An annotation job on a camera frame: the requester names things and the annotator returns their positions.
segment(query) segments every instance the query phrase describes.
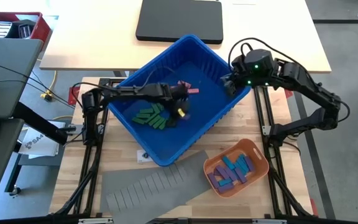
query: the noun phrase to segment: white desk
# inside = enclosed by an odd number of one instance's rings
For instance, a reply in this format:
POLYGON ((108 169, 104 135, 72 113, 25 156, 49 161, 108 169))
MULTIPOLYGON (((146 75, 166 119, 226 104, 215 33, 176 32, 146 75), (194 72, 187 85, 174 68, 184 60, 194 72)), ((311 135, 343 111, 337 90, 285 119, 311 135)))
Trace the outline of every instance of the white desk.
MULTIPOLYGON (((141 4, 142 0, 78 0, 71 4, 59 18, 40 68, 143 67, 172 43, 136 39, 141 4)), ((224 60, 235 42, 256 37, 293 57, 311 72, 331 71, 304 0, 225 0, 222 8, 224 40, 221 45, 210 47, 224 60)), ((256 42, 251 44, 255 49, 261 47, 256 42)), ((232 58, 239 54, 237 48, 232 58)))

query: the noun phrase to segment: black laptop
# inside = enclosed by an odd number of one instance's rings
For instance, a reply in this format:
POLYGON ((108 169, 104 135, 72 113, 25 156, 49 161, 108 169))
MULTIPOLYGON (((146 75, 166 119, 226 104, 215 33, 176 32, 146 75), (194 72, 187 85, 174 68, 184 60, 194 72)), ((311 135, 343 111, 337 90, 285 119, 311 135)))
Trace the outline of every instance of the black laptop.
POLYGON ((137 23, 138 40, 174 42, 186 34, 206 44, 223 41, 219 1, 143 0, 137 23))

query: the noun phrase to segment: green block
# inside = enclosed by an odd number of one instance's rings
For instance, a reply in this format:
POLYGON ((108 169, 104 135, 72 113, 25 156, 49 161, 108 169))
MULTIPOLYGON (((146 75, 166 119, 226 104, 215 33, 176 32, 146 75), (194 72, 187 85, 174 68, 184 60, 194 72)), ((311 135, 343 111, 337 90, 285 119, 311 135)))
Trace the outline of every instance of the green block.
POLYGON ((164 106, 162 106, 161 103, 157 103, 157 106, 160 108, 160 110, 164 110, 164 106))
POLYGON ((149 118, 150 114, 141 114, 141 113, 139 113, 139 114, 136 115, 136 117, 137 118, 149 118))
POLYGON ((167 122, 167 120, 164 120, 164 122, 160 125, 160 130, 164 129, 165 128, 165 123, 167 122))
POLYGON ((156 129, 165 121, 165 118, 161 117, 155 124, 153 124, 153 128, 156 129))
POLYGON ((152 103, 152 107, 153 107, 154 113, 160 113, 160 109, 158 108, 158 106, 155 103, 152 103))
POLYGON ((145 124, 146 123, 145 120, 142 120, 142 119, 139 119, 139 118, 132 118, 132 121, 136 122, 138 124, 145 124))
POLYGON ((145 123, 148 123, 149 121, 151 121, 155 116, 157 116, 157 113, 152 114, 149 118, 147 118, 147 120, 145 121, 145 123))
POLYGON ((152 120, 149 122, 149 125, 150 125, 150 126, 153 126, 153 124, 155 124, 160 118, 161 118, 161 116, 160 116, 160 115, 157 115, 154 119, 152 119, 152 120))
POLYGON ((154 112, 153 108, 141 109, 140 110, 140 113, 153 113, 153 112, 154 112))

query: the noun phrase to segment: purple block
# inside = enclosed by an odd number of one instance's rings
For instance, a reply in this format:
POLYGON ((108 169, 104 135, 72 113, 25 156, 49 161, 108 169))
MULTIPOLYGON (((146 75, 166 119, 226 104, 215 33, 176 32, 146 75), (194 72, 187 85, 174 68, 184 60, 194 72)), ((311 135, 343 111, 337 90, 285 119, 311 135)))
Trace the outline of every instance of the purple block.
POLYGON ((234 188, 233 183, 228 183, 228 184, 218 187, 218 192, 224 193, 224 192, 227 192, 228 190, 231 190, 233 188, 234 188))
POLYGON ((247 163, 247 166, 248 166, 249 170, 254 171, 255 167, 254 167, 251 159, 248 156, 246 156, 245 160, 246 160, 246 163, 247 163))
POLYGON ((209 180, 211 181, 212 185, 214 186, 214 188, 218 188, 218 187, 219 187, 219 184, 218 184, 218 182, 216 181, 214 174, 213 174, 213 173, 209 173, 209 174, 207 174, 207 175, 208 175, 208 178, 209 178, 209 180))
POLYGON ((223 179, 228 179, 229 175, 226 173, 226 171, 224 171, 224 169, 220 166, 217 165, 216 169, 218 170, 218 172, 221 174, 221 176, 223 177, 223 179))
POLYGON ((225 171, 229 175, 229 177, 231 178, 232 181, 237 180, 237 176, 235 175, 235 173, 233 173, 232 170, 230 170, 230 168, 226 167, 225 171))
POLYGON ((216 168, 214 169, 214 175, 221 175, 216 168))
POLYGON ((247 179, 246 179, 246 177, 244 177, 244 175, 242 174, 240 168, 236 167, 236 168, 234 169, 234 171, 236 172, 237 176, 240 178, 241 183, 247 182, 247 179))

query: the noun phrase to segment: blue plastic bin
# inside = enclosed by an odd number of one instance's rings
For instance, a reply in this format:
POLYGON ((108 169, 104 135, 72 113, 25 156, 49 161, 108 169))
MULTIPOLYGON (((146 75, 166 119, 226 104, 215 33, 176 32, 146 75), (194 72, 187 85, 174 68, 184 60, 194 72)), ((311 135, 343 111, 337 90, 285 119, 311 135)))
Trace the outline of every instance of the blue plastic bin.
POLYGON ((179 120, 175 128, 153 129, 147 124, 137 124, 131 119, 140 109, 150 108, 142 100, 115 101, 109 109, 135 137, 150 157, 160 166, 175 162, 209 128, 219 121, 248 92, 250 87, 237 91, 237 95, 226 95, 220 77, 229 73, 227 62, 216 55, 197 36, 186 35, 171 47, 143 66, 120 86, 142 86, 152 72, 148 83, 177 85, 179 80, 198 88, 198 94, 190 95, 188 120, 179 120))

